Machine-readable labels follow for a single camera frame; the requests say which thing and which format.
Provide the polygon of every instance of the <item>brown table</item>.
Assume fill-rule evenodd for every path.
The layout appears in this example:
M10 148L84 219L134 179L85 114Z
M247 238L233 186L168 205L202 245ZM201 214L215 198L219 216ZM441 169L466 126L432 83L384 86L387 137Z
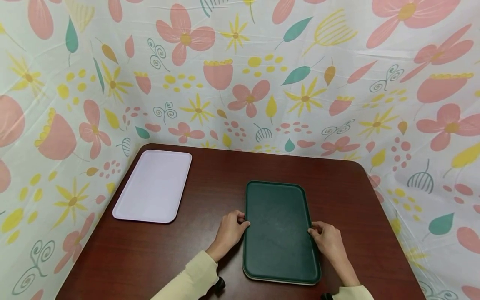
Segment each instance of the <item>brown table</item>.
M189 152L192 165L177 218L170 224L120 221L112 216L140 153L147 149ZM215 237L221 217L245 206L250 180L289 182L307 194L312 220L342 232L357 275L375 300L425 299L363 168L351 161L149 144L140 150L101 217L57 299L150 299ZM322 260L315 287L249 280L242 246L220 261L223 294L205 299L315 299L337 279Z

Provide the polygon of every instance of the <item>hand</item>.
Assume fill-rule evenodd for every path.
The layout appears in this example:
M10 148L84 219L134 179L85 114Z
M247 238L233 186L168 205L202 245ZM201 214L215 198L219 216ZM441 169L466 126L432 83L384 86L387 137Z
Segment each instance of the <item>hand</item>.
M248 226L250 222L245 221L245 214L241 211L234 210L223 216L215 240L205 252L218 263L240 241Z

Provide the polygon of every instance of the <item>pink flower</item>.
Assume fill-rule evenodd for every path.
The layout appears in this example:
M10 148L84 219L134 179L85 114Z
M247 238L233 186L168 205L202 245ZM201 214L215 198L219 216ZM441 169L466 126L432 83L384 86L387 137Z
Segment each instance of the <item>pink flower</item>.
M373 13L390 18L372 33L367 48L375 48L386 41L400 22L410 28L425 28L445 19L460 0L373 0Z
M405 75L400 83L411 79L417 75L421 70L425 69L430 63L432 65L443 65L445 63L452 62L460 57L464 56L473 47L472 40L464 40L458 42L459 39L472 27L472 24L468 24L452 34L443 44L438 48L436 45L428 45L420 49L413 60L415 63L421 63L419 67Z
M437 112L437 121L423 119L417 122L417 128L424 133L437 133L430 143L433 151L444 150L450 144L450 136L455 133L461 136L480 134L480 114L471 115L460 120L460 107L449 103Z
M98 129L100 123L100 109L95 101L85 100L84 112L88 123L80 124L80 137L88 143L93 142L92 148L90 149L90 158L95 159L100 154L102 148L102 143L100 141L107 146L112 145L112 142L105 132Z
M162 39L172 44L178 44L172 52L173 64L181 66L187 59L187 47L195 51L210 49L215 43L215 31L208 26L198 27L192 31L192 23L187 10L180 4L174 4L170 9L172 27L158 20L156 29Z
M233 96L237 99L237 101L230 102L228 104L228 109L231 110L240 110L247 107L247 116L253 118L257 115L257 107L255 107L254 102L258 102L265 98L270 92L270 83L268 80L261 80L259 81L254 87L252 92L242 85L237 84L233 87Z
M95 213L91 213L85 220L82 230L70 232L63 240L62 249L66 252L64 257L60 259L59 263L53 271L54 274L60 272L63 267L67 264L68 260L72 258L72 263L76 262L80 252L82 252L82 244L80 241L87 235L90 227L95 219Z
M343 136L339 138L335 144L332 144L331 142L326 142L322 144L322 148L325 150L328 150L326 152L323 152L321 156L328 156L330 154L335 153L336 151L340 152L349 152L357 149L360 147L360 144L350 144L350 138L348 136Z
M205 137L205 133L201 130L190 130L190 126L188 126L187 123L179 123L179 128L169 128L168 132L170 132L173 135L178 135L179 142L181 144L184 144L188 141L188 138L191 137L196 140L201 140Z
M140 3L143 0L126 0L130 3ZM123 18L123 10L121 8L120 0L108 0L108 10L110 11L110 15L115 22L120 22Z

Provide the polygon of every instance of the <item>yellow flower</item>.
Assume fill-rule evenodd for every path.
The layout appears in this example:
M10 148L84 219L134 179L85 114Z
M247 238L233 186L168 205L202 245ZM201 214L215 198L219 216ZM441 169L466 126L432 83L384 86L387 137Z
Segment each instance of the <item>yellow flower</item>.
M57 185L57 191L59 191L60 195L62 195L66 201L58 201L55 202L54 205L56 206L61 206L61 207L66 207L63 213L61 214L60 218L58 221L53 225L53 228L58 226L61 222L65 220L65 218L68 216L69 212L72 211L72 218L73 218L73 223L76 222L77 220L77 213L75 211L75 208L78 208L80 210L88 210L85 206L80 204L80 201L85 200L88 195L82 195L84 191L88 188L90 183L87 183L84 185L77 193L77 178L73 178L73 187L72 187L72 192L70 193L67 189Z
M292 112L297 107L300 107L299 108L299 117L300 117L304 106L307 107L308 112L312 112L312 107L311 107L312 104L315 105L318 108L323 107L320 103L318 103L317 101L315 101L313 99L313 97L318 96L319 94L324 93L327 90L326 88L323 88L323 89L320 89L320 90L317 90L317 91L313 92L313 89L315 88L315 85L317 83L317 79L318 79L318 77L315 77L315 79L312 81L312 83L308 87L307 92L305 92L305 86L302 84L301 85L301 95L300 96L297 96L297 95L291 94L287 91L284 91L288 98L292 99L293 101L298 101L292 108L290 108L290 110L288 112Z
M242 40L250 41L249 38L246 36L241 35L240 33L245 29L247 26L247 22L243 23L243 25L239 28L239 14L237 13L237 17L235 18L235 27L233 27L232 22L230 22L230 33L228 32L221 32L220 34L226 38L231 38L232 40L227 46L227 50L233 45L235 49L235 54L237 54L237 43L243 48Z
M113 98L117 99L123 103L123 100L120 96L120 93L118 91L121 91L124 94L128 95L128 92L123 88L123 86L130 86L132 87L133 84L128 83L128 82L119 82L117 81L118 76L120 75L120 67L118 67L115 72L112 74L108 70L107 66L103 63L102 61L102 66L103 70L105 70L105 76L103 78L105 79L105 83L108 84L108 96L110 97L113 94Z
M203 121L202 121L202 117L204 117L206 121L209 121L207 116L215 118L214 115L212 115L211 113L209 113L208 111L205 110L205 108L207 108L210 105L210 101L207 101L205 104L202 105L200 103L200 96L198 94L197 94L197 104L196 105L193 103L193 101L191 99L188 99L188 100L190 101L190 105L192 106L192 108L180 108L180 109L183 110L183 111L186 111L186 112L193 112L194 113L190 122L192 122L193 120L195 120L195 118L198 117L198 120L200 121L200 125L203 126L204 124L203 124Z
M28 86L30 86L35 99L39 94L45 96L45 93L42 92L42 89L45 85L43 82L38 80L38 77L41 75L40 72L31 72L25 62L25 58L22 57L22 61L20 62L16 60L15 57L10 55L10 53L8 53L8 56L10 56L10 59L14 64L14 66L10 67L10 69L21 77L21 80L17 82L12 89L18 91L26 89Z
M385 125L385 123L388 123L392 120L395 120L398 118L398 116L393 116L391 118L388 117L390 112L392 111L393 107L391 107L389 110L386 111L386 113L383 114L383 116L380 117L380 113L377 113L375 118L373 119L373 122L359 122L360 125L367 126L367 129L364 131L360 132L359 135L362 135L366 132L368 132L367 137L370 136L374 131L380 133L380 128L383 129L392 129L392 127Z

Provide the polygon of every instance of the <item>dark green tray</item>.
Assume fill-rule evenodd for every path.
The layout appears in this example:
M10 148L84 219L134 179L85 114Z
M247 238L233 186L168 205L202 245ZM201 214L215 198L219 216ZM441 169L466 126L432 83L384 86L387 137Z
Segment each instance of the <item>dark green tray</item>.
M322 271L308 233L312 222L303 188L296 184L250 181L245 216L243 271L250 279L315 285Z

